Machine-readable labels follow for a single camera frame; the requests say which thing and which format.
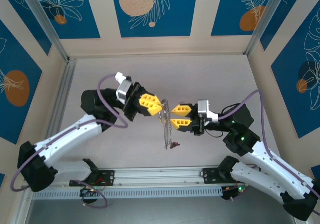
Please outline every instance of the black cable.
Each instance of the black cable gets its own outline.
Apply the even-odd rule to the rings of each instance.
[[[211,135],[209,132],[208,132],[208,130],[205,130],[206,131],[206,133],[208,133],[210,136],[212,136],[212,137],[214,137],[214,138],[220,138],[220,137],[223,137],[223,132],[221,131],[221,135],[219,135],[219,136],[214,136],[214,135]]]
[[[224,111],[225,111],[227,108],[232,108],[232,107],[238,106],[239,104],[240,104],[240,103],[236,103],[236,104],[229,105],[229,106],[225,107],[225,108],[221,111],[221,114],[223,115],[223,114],[224,114]]]

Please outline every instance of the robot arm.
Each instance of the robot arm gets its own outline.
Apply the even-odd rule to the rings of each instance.
[[[219,175],[254,186],[283,204],[285,210],[294,217],[307,220],[317,204],[318,197],[314,192],[320,193],[320,180],[312,180],[301,174],[267,149],[259,136],[249,129],[254,119],[245,104],[230,117],[220,118],[235,107],[224,114],[217,114],[209,110],[208,100],[199,100],[195,105],[180,104],[173,113],[189,119],[171,119],[171,122],[175,129],[190,131],[197,136],[203,135],[205,130],[228,132],[223,140],[227,148],[247,162],[256,164],[267,174],[246,167],[228,156],[219,166]]]
[[[130,121],[134,120],[137,113],[153,116],[163,109],[158,97],[146,91],[140,83],[133,84],[131,77],[117,73],[115,78],[120,83],[118,89],[101,90],[102,96],[112,108],[123,110]],[[97,178],[98,168],[89,159],[80,162],[59,161],[75,147],[109,129],[110,125],[106,122],[115,124],[117,120],[117,117],[103,104],[97,90],[86,90],[81,98],[81,107],[86,112],[82,119],[47,140],[35,145],[26,142],[20,147],[18,168],[30,156],[44,148],[21,171],[34,192],[47,188],[54,181],[77,179],[92,183]]]

